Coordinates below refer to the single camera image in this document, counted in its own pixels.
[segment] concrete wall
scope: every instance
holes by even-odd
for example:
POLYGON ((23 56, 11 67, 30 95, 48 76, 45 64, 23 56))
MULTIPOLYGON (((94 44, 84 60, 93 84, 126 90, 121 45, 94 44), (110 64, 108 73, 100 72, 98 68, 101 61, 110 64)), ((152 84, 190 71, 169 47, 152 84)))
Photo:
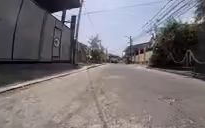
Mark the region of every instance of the concrete wall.
POLYGON ((13 34, 22 0, 0 0, 0 60, 11 59, 13 34))
POLYGON ((24 0, 15 35, 13 59, 39 60, 44 11, 24 0))
POLYGON ((63 61, 70 61, 70 54, 71 54, 71 31, 65 25, 63 26, 62 30, 62 44, 61 44, 61 60, 63 61))
POLYGON ((42 33, 42 42, 40 49, 40 60, 51 61, 52 60, 52 45, 54 39, 55 18, 47 14, 45 15, 45 22, 42 33))
POLYGON ((70 29, 31 0, 0 0, 0 61, 70 61, 70 45, 70 29))

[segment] vegetation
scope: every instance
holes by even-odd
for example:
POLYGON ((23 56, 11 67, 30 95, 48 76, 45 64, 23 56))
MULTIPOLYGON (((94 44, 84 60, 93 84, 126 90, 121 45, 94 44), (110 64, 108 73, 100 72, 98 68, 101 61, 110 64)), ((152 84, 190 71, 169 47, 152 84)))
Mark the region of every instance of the vegetation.
POLYGON ((153 66, 177 66, 168 56, 172 54, 176 60, 180 61, 184 58, 187 50, 194 50, 198 42, 198 26, 181 23, 175 19, 169 20, 158 29, 155 42, 150 64, 153 66))
POLYGON ((89 38, 90 44, 90 61, 94 63, 101 63, 104 60, 105 49, 101 44, 101 40, 98 35, 89 38))
POLYGON ((197 0, 198 5, 195 11, 197 21, 205 21, 205 0, 197 0))

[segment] curb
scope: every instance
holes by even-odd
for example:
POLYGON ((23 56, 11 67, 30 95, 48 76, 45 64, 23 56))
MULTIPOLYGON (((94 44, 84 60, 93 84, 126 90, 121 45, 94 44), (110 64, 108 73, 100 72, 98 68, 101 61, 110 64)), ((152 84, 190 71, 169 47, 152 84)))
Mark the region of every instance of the curb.
POLYGON ((49 81, 49 80, 52 80, 52 79, 55 79, 55 78, 69 76, 69 75, 76 74, 76 73, 79 73, 79 72, 83 72, 83 71, 86 71, 88 69, 96 68, 96 67, 99 67, 99 66, 102 66, 102 65, 104 65, 104 64, 96 64, 96 65, 86 66, 86 67, 83 67, 83 68, 78 69, 78 70, 69 71, 69 72, 66 72, 66 73, 61 73, 61 74, 52 75, 52 76, 48 76, 48 77, 43 77, 43 78, 40 78, 40 79, 30 80, 30 81, 27 81, 27 82, 15 84, 14 86, 8 86, 8 87, 0 88, 0 94, 8 92, 8 91, 16 90, 16 89, 19 89, 19 88, 23 88, 23 87, 26 87, 26 86, 29 86, 29 85, 41 83, 41 82, 44 82, 44 81, 49 81))

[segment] street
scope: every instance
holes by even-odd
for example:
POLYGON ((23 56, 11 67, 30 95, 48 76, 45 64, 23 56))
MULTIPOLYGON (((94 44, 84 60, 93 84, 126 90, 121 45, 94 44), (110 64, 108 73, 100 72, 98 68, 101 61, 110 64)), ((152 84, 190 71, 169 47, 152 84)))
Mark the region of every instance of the street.
POLYGON ((205 82, 106 64, 0 94, 0 128, 205 128, 205 82))

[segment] building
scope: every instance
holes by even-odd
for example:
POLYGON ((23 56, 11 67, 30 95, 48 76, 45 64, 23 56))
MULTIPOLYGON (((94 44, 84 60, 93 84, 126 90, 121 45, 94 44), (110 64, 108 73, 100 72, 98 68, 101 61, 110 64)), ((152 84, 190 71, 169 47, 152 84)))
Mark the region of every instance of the building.
POLYGON ((0 0, 0 61, 71 62, 71 29, 51 15, 79 0, 0 0))
POLYGON ((108 62, 110 63, 118 63, 120 60, 120 57, 117 55, 113 55, 113 54, 108 54, 108 62))
POLYGON ((128 46, 125 49, 126 61, 138 64, 148 64, 152 55, 152 43, 146 42, 142 44, 133 45, 131 48, 128 46))

